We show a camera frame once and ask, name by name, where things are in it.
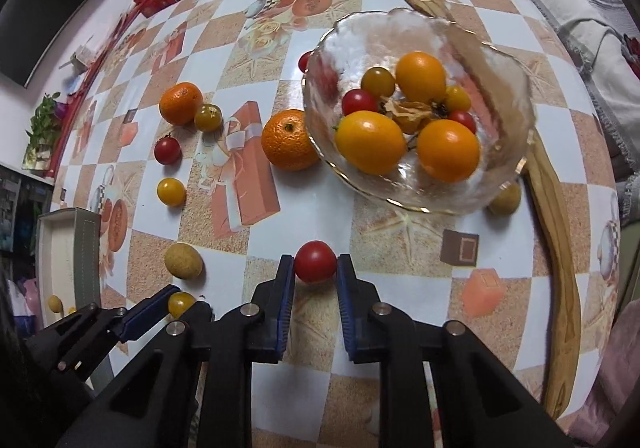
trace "potted plant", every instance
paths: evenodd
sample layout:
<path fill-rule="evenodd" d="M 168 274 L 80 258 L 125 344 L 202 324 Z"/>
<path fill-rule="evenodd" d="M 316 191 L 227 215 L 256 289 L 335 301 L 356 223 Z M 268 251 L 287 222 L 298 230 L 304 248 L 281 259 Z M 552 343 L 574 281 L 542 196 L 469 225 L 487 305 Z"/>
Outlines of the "potted plant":
<path fill-rule="evenodd" d="M 56 117 L 56 99 L 60 92 L 45 94 L 31 117 L 31 131 L 26 131 L 29 144 L 24 153 L 22 167 L 25 170 L 47 170 L 51 151 L 60 137 L 60 119 Z"/>

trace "fruit bowl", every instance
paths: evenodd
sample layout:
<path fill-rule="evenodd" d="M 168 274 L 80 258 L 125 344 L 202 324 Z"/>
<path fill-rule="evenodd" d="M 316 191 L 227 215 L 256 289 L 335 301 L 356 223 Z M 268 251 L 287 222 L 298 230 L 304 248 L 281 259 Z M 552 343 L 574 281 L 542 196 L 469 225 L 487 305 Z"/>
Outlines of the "fruit bowl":
<path fill-rule="evenodd" d="M 408 135 L 408 151 L 383 176 L 358 170 L 335 146 L 342 96 L 360 87 L 370 67 L 393 72 L 398 60 L 414 50 L 439 59 L 447 84 L 462 85 L 471 98 L 481 158 L 475 173 L 464 181 L 446 183 L 429 176 Z M 392 97 L 402 97 L 399 89 Z M 465 215 L 488 205 L 520 174 L 536 121 L 529 76 L 519 61 L 454 22 L 402 8 L 339 20 L 309 58 L 303 101 L 309 137 L 335 174 L 368 198 L 420 213 Z"/>

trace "orange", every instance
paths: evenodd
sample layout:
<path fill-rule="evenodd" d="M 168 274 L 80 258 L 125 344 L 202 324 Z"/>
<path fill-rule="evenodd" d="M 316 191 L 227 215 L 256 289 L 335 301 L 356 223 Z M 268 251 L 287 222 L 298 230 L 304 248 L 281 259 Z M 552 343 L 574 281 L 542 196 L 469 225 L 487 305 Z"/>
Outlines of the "orange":
<path fill-rule="evenodd" d="M 396 83 L 409 101 L 441 101 L 445 97 L 447 75 L 442 63 L 430 54 L 409 52 L 396 65 Z"/>
<path fill-rule="evenodd" d="M 402 130 L 393 120 L 369 110 L 343 117 L 335 132 L 338 152 L 358 170 L 383 175 L 406 152 Z"/>
<path fill-rule="evenodd" d="M 418 159 L 432 177 L 448 183 L 468 178 L 480 162 L 480 143 L 466 126 L 439 119 L 418 135 Z"/>
<path fill-rule="evenodd" d="M 193 121 L 202 104 L 202 92 L 192 82 L 179 82 L 168 88 L 160 98 L 160 115 L 171 124 Z"/>
<path fill-rule="evenodd" d="M 261 141 L 271 164 L 283 170 L 302 170 L 319 159 L 306 132 L 302 110 L 284 110 L 271 116 L 262 130 Z"/>

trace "green leaves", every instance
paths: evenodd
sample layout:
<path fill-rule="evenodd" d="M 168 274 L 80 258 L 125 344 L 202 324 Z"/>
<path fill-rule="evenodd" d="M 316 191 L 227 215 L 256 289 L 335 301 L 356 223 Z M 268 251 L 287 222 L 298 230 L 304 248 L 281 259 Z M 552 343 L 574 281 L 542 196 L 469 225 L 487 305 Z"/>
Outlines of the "green leaves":
<path fill-rule="evenodd" d="M 36 108 L 31 117 L 31 132 L 29 136 L 29 146 L 37 148 L 41 144 L 53 146 L 60 136 L 60 121 L 55 117 L 56 99 L 60 97 L 60 92 L 52 95 L 45 94 L 42 102 Z"/>

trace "metal screw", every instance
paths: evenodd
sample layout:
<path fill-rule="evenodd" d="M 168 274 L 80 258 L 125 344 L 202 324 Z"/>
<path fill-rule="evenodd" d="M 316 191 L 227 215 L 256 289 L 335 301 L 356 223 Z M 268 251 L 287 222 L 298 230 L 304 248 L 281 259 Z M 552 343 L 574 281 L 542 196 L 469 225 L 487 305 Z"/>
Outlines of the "metal screw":
<path fill-rule="evenodd" d="M 375 302 L 371 308 L 373 309 L 373 312 L 378 316 L 386 316 L 388 314 L 391 314 L 392 309 L 392 307 L 385 302 Z"/>
<path fill-rule="evenodd" d="M 451 336 L 462 336 L 466 331 L 465 324 L 457 320 L 447 323 L 445 328 Z"/>
<path fill-rule="evenodd" d="M 180 320 L 175 320 L 175 322 L 169 323 L 166 327 L 166 333 L 170 336 L 179 336 L 181 335 L 187 327 L 184 325 L 184 322 Z"/>
<path fill-rule="evenodd" d="M 240 314 L 242 316 L 255 316 L 260 312 L 260 306 L 255 303 L 246 303 L 240 307 Z"/>

